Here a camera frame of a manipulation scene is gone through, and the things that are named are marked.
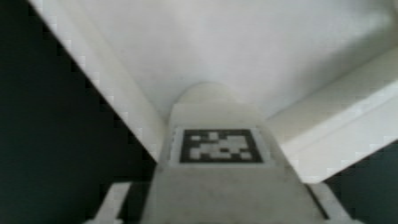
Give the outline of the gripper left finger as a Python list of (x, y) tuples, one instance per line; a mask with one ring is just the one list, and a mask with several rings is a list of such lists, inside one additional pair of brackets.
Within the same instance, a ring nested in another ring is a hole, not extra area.
[(95, 216), (81, 224), (122, 224), (118, 213), (129, 188), (129, 182), (113, 183), (110, 185)]

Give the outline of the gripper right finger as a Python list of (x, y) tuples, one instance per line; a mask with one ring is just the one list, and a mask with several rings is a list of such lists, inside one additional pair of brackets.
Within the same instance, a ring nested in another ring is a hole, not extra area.
[(307, 187), (326, 215), (325, 224), (364, 224), (351, 218), (326, 184), (309, 184)]

